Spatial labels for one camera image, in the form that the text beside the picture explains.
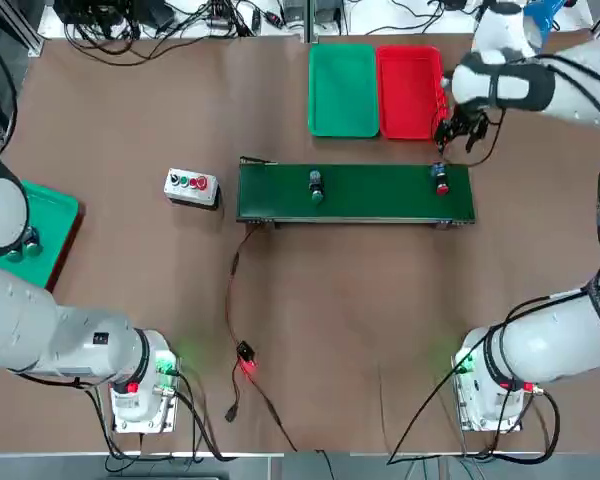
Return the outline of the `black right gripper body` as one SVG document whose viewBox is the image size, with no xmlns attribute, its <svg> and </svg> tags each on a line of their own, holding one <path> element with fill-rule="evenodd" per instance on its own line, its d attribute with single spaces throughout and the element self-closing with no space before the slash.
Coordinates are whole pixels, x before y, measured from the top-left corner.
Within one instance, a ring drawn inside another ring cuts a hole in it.
<svg viewBox="0 0 600 480">
<path fill-rule="evenodd" d="M 453 125 L 474 125 L 480 122 L 489 123 L 489 117 L 483 110 L 473 110 L 466 105 L 456 103 L 450 122 Z"/>
</svg>

